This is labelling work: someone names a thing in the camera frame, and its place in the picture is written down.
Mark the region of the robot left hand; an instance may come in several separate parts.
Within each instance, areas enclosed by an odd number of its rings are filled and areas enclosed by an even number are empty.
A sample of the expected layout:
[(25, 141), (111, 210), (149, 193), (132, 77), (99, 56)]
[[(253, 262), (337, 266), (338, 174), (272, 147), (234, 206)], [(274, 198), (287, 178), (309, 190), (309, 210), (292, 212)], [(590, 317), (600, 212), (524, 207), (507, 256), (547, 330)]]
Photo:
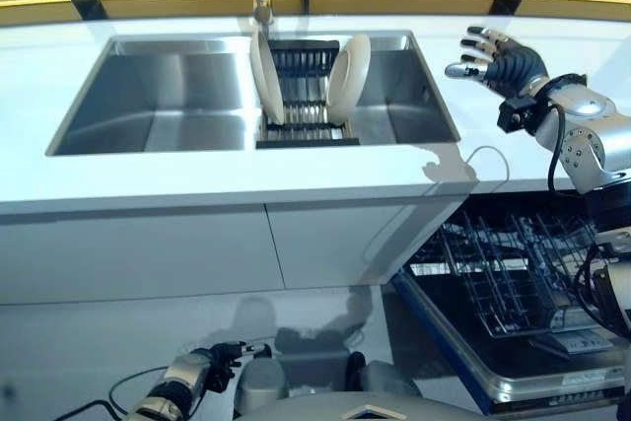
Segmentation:
[(234, 369), (242, 363), (243, 356), (254, 358), (271, 357), (271, 347), (266, 343), (223, 342), (209, 349), (211, 365), (206, 380), (206, 389), (216, 393), (224, 392), (235, 377)]

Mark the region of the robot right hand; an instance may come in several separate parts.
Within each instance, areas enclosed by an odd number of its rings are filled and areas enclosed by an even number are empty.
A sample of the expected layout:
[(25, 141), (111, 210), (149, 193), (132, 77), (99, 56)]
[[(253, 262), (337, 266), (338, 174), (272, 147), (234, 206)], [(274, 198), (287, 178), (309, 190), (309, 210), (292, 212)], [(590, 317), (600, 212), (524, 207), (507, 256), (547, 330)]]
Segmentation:
[(445, 75), (484, 85), (503, 98), (533, 95), (550, 79), (541, 56), (532, 48), (488, 27), (470, 26), (460, 46), (478, 53), (463, 54)]

